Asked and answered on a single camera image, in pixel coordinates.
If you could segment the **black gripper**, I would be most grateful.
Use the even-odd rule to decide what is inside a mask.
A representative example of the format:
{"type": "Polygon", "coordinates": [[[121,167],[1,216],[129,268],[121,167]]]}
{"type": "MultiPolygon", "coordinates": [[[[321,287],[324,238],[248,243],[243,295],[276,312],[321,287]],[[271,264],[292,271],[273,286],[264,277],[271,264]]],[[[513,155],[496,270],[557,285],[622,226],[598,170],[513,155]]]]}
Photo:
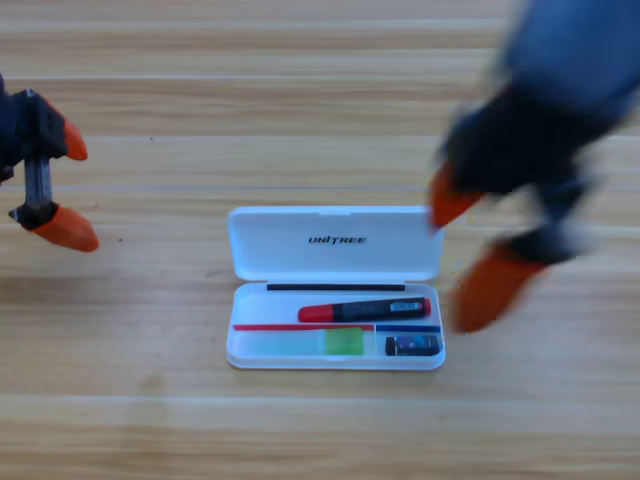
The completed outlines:
{"type": "Polygon", "coordinates": [[[634,96],[633,88],[619,88],[578,111],[509,85],[452,125],[429,185],[435,229],[484,196],[505,197],[523,187],[532,189],[541,213],[536,228],[494,243],[464,274],[451,297],[458,333],[475,333],[499,320],[549,265],[579,254],[567,220],[593,185],[581,154],[622,122],[634,96]]]}
{"type": "Polygon", "coordinates": [[[24,203],[9,212],[22,227],[44,240],[71,250],[93,252],[99,239],[91,222],[52,197],[50,160],[88,159],[79,128],[51,101],[32,89],[15,94],[1,90],[1,180],[24,164],[24,203]]]}

